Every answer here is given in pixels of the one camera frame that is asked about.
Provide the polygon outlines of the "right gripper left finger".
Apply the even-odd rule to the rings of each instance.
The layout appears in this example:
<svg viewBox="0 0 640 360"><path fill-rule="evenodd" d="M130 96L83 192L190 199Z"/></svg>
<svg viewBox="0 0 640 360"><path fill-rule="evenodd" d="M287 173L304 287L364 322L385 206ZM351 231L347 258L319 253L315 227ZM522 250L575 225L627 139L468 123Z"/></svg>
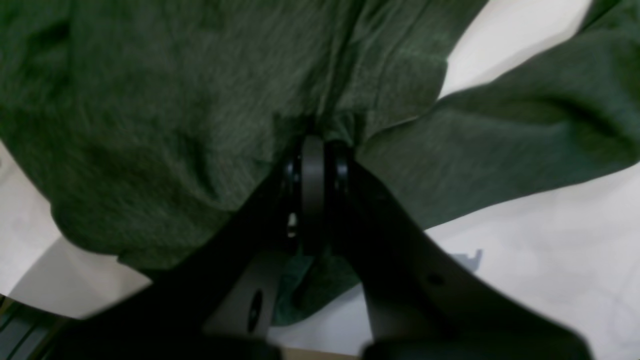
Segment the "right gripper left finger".
<svg viewBox="0 0 640 360"><path fill-rule="evenodd" d="M279 360L282 272L323 248L325 150L307 136L205 246L153 285L64 331L50 360Z"/></svg>

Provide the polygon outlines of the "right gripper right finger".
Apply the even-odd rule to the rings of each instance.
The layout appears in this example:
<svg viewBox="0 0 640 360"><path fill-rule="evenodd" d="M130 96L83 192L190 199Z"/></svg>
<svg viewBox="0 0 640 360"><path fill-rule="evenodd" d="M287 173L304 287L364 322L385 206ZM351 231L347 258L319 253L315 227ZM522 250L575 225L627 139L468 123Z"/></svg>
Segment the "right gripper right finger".
<svg viewBox="0 0 640 360"><path fill-rule="evenodd" d="M364 360L590 360L586 341L480 280L410 218L342 142L325 147L333 247L359 276Z"/></svg>

